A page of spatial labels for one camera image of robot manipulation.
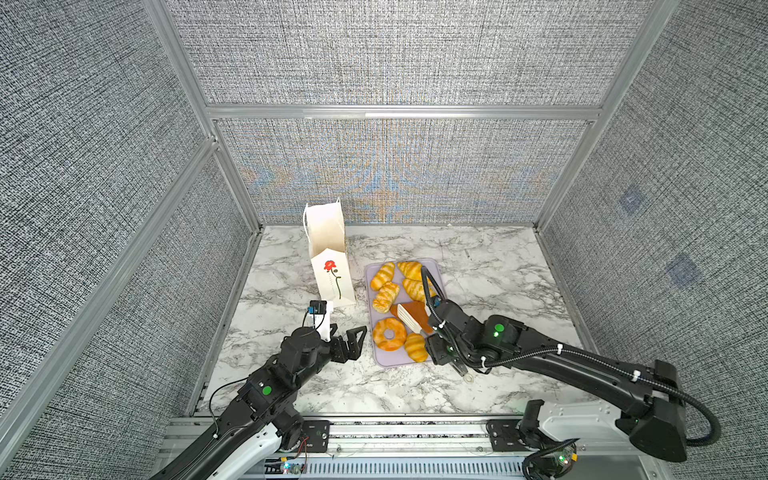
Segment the bread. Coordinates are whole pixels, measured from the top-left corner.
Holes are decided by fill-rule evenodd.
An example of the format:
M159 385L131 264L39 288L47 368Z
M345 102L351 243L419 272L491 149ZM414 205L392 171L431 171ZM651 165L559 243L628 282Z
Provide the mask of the bread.
M411 333L406 338L406 352L414 362L423 362L429 358L424 337L419 333Z
M400 262L397 267L405 278L422 281L422 264L419 262Z
M387 330L392 330L395 336L391 339L386 338L384 332ZM373 342L385 352L394 352L406 342L406 326L395 318L380 320L373 327Z
M426 302L427 299L424 296L424 284L421 280L404 279L402 281L402 288L406 290L408 296L417 302ZM437 292L432 288L432 282L429 283L429 296L435 296Z
M373 276L373 280L371 280L371 289L379 290L385 283L391 282L393 278L395 278L395 263L384 263L376 275Z
M427 335L432 335L434 330L432 330L432 327L427 323L429 315L427 315L426 307L427 306L422 302L398 303L392 305L389 312L396 316L398 320L403 322L414 333L423 331Z
M400 293L400 285L392 282L385 283L379 290L379 295L373 299L373 309L379 313L389 312L389 308L395 302L398 293Z

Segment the purple tray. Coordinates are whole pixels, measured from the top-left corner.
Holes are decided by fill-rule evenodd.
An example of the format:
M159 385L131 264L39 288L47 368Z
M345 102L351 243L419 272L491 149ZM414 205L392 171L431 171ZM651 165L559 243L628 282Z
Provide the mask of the purple tray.
M443 293L445 293L445 287L442 284L442 278L440 277L440 270L437 267L437 262L435 262L431 258L417 258L414 259L417 262L420 262L423 266L427 267L427 270L432 274L433 277L435 277L435 281L437 282L438 286L442 290ZM373 280L373 277L379 272L379 269L382 267L382 265L386 262L381 263L371 263L370 265L366 266L366 286L368 287L368 314L371 317L371 344L373 347L373 358L380 366L388 369L393 366L403 366L403 365L412 365L414 362L411 360L411 357L408 356L408 353L406 352L405 347L400 347L394 352L385 352L384 350L380 349L376 344L373 342L373 328L376 326L376 324L380 320L384 320L385 318L393 317L391 313L379 313L375 311L371 305L373 302L373 299L376 298L376 295L378 292L375 290L371 290L371 280ZM407 303L412 302L410 296L408 296L408 293L406 293L405 289L402 288L402 279L405 277L402 275L402 272L399 268L397 268L397 262L395 262L395 277L392 279L392 282L397 283L400 285L400 293L398 293L397 298L395 299L395 303ZM406 332L407 333L413 333L413 331L406 326Z

